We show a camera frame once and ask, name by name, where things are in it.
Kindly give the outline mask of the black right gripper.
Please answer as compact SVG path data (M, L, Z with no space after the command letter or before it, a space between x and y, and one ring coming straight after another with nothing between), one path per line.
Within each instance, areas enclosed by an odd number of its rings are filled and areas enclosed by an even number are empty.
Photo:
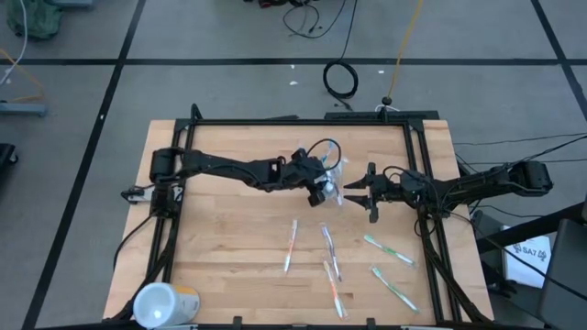
M413 209L417 209L422 199L422 193L426 189L425 181L415 171L402 171L400 181L394 182L383 173L376 173L376 165L369 162L366 176L357 181L344 185L345 189L369 188L367 195L345 195L350 202L366 207L370 211L369 222L374 224L379 220L379 202L402 202Z

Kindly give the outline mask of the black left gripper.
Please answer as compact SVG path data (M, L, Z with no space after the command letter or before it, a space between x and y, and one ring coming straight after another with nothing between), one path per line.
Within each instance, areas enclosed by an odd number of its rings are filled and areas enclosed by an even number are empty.
M306 150L299 148L293 153L293 160L282 166L282 187L289 190L306 188L311 191L308 196L310 206L319 206L326 200L321 192L327 183L326 172L318 158L308 158Z

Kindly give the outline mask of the clear plastic holder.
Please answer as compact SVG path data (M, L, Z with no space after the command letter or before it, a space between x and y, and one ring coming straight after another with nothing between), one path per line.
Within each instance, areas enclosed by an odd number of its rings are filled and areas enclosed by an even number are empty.
M328 158L328 168L326 168L326 179L327 183L330 182L334 185L334 190L332 192L326 192L324 189L321 191L325 197L325 202L327 204L341 206L344 201L344 194L343 194L343 177L344 177L344 169L345 166L348 164L348 159L341 155L341 147L337 144L336 140L329 139L332 141L336 146L332 153ZM319 158L325 154L327 151L327 145L324 147L323 151L319 153Z

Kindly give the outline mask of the blue toothbrush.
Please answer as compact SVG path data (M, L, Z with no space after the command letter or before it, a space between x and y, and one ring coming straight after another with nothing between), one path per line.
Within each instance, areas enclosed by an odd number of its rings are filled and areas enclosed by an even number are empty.
M328 158L329 158L330 154L332 153L332 151L334 150L335 146L336 146L336 145L335 145L335 144L334 144L332 141L329 141L329 142L328 142L328 144L327 144L327 151L326 151L326 152L325 152L325 154L324 154L324 155L321 157L322 164L323 164L323 165L324 165L326 168L328 168L328 165L327 165Z

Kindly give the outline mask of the green toothbrush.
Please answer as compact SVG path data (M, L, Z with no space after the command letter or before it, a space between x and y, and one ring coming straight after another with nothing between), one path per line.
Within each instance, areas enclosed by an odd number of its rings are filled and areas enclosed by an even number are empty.
M395 256L395 257L397 257L397 258L398 258L398 259L400 259L402 262L404 262L406 265L408 265L408 266L410 266L410 267L412 267L412 268L414 268L414 267L416 266L416 263L415 263L415 261L414 261L414 260L412 260L411 258L407 257L406 255L404 255L404 254L402 254L402 253L400 253L400 252L398 252L398 251L396 251L396 250L394 250L394 249L392 249L392 248L390 248L390 247L387 247L387 246L385 246L384 244L381 244L381 243L379 243L378 241L376 241L376 240L374 239L374 237L373 237L373 236L370 236L370 235L365 235L365 236L363 237L363 239L364 239L366 242L368 242L369 244L371 244L371 245L373 245L373 246L377 247L377 248L378 248L378 249L380 249L381 251L383 251L383 252L385 252L385 253L387 253L387 254L390 254L390 255L392 255L392 256Z
M420 313L419 308L405 294L403 294L398 288L389 282L378 267L371 266L370 270L373 275L379 279L390 292L395 294L413 313Z

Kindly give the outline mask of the purple toothbrush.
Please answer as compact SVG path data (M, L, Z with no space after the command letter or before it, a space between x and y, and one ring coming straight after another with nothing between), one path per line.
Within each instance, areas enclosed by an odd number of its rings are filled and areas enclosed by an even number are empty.
M339 269L339 266L338 266L338 258L337 258L337 255L336 255L334 241L332 239L332 236L330 235L328 226L326 224L322 224L321 225L321 230L322 230L322 234L323 234L323 236L324 236L324 238L326 240L326 243L327 243L327 250L328 250L328 253L329 253L329 256L330 256L332 265L333 265L334 270L335 270L336 278L337 278L338 281L342 281L342 276L341 276L340 269Z

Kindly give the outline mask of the orange toothbrush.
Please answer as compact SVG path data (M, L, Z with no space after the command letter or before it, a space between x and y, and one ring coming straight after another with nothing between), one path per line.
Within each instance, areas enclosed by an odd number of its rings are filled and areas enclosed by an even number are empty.
M344 307L342 300L340 299L340 297L338 295L338 288L337 288L337 284L336 284L333 272L332 272L327 261L325 261L325 260L323 261L323 266L324 266L325 272L327 274L327 278L328 278L329 285L330 285L330 290L333 294L333 300L334 300L336 313L341 320L348 320L349 315Z
M295 242L295 238L296 238L296 234L297 234L297 228L298 228L298 220L294 219L292 221L292 233L290 235L288 251L287 251L287 254L285 257L284 267L283 267L283 271L286 274L289 271L290 264L291 264L291 259L292 259L292 255L293 255L293 251L294 251L294 242Z

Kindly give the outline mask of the black diagonal bar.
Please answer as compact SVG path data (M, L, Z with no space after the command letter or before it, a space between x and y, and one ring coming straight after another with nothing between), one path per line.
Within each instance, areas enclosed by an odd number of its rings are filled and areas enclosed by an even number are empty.
M478 251L482 254L496 250L498 247L507 247L530 238L556 232L564 220L587 224L587 200L521 225L485 235L477 240Z

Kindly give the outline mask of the white printed box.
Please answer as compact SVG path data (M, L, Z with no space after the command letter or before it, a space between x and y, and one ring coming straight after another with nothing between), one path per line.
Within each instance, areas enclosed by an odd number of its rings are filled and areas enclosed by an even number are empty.
M541 289L551 258L550 240L547 236L536 236L520 243L507 246L502 253L504 277L518 284Z

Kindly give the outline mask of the white canister yellow label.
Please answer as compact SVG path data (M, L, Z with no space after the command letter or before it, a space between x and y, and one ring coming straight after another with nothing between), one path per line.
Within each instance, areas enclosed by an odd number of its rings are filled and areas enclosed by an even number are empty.
M138 292L132 315L142 327L155 329L190 323L200 306L200 295L194 288L154 282Z

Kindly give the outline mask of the dark gray chair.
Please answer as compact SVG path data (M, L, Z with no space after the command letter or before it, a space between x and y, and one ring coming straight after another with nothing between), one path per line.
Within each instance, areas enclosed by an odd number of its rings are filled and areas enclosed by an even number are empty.
M548 280L538 307L539 317L559 330L587 330L587 226L560 223L547 274L585 299Z

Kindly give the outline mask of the black object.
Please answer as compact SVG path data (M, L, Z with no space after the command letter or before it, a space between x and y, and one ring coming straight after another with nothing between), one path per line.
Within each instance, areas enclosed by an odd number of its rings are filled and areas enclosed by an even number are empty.
M12 144L0 143L0 169L18 162L16 147Z

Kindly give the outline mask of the green bag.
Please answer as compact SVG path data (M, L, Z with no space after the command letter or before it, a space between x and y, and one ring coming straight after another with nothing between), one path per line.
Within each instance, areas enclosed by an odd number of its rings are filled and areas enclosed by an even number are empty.
M6 23L20 37L28 31L28 38L54 38L60 28L62 10L46 0L6 0Z

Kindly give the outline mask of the black metal table frame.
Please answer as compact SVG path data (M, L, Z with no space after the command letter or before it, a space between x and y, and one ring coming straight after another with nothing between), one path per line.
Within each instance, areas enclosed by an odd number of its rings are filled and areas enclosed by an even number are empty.
M345 179L354 182L368 162L377 168L393 164L409 168L401 126L327 125L319 119L256 120L265 125L236 121L233 126L216 125L203 119L194 131L194 149L222 157L254 160L288 158L299 147L311 146L322 138L334 138L348 158ZM426 144L435 178L459 176L455 151L446 120L423 121ZM273 325L280 330L309 330L320 325L359 325L366 319L378 326L432 325L436 322L430 299L421 239L413 230L415 211L400 204L380 204L380 219L369 224L368 214L354 203L343 207L323 204L309 206L306 190L259 192L239 181L197 176L187 183L175 261L169 279L174 285L193 287L202 297L202 307L193 322L228 325L240 316L241 328ZM291 222L299 219L290 273L283 274ZM349 318L340 320L322 266L327 257L320 230L331 230L340 258L343 282L338 292ZM111 282L104 317L113 317L123 308L142 282L148 264L155 224L146 225L121 251ZM482 267L472 228L460 217L444 221L455 280L478 309L493 319ZM392 248L416 259L417 269L368 245L363 235L372 234ZM369 267L382 268L388 281L420 308L412 313L402 301L371 274Z

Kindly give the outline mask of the silver metal bracket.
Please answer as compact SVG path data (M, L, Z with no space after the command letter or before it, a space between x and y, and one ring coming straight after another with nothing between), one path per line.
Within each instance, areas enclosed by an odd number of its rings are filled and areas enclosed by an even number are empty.
M149 202L154 186L132 186L120 193L121 197L130 204Z

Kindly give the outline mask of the gray flat base plate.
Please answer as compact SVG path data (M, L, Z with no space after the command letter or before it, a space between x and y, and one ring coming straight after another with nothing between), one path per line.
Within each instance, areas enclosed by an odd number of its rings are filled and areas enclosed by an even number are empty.
M48 108L44 104L21 104L0 102L0 115L6 116L39 116L47 114Z

